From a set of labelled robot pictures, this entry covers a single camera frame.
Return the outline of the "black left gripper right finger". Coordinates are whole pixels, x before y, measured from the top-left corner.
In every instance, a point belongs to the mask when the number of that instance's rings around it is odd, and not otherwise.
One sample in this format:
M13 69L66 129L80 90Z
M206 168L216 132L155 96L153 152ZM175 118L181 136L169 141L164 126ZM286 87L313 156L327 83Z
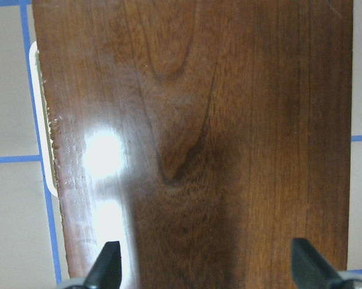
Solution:
M298 288L341 288L344 280L305 238L291 243L291 271Z

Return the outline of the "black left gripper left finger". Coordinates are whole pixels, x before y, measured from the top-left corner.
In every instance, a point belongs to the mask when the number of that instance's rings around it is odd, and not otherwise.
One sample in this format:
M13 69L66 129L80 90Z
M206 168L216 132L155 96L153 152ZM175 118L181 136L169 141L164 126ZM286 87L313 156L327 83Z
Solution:
M84 288L118 289L122 283L122 260L119 241L104 244L89 274Z

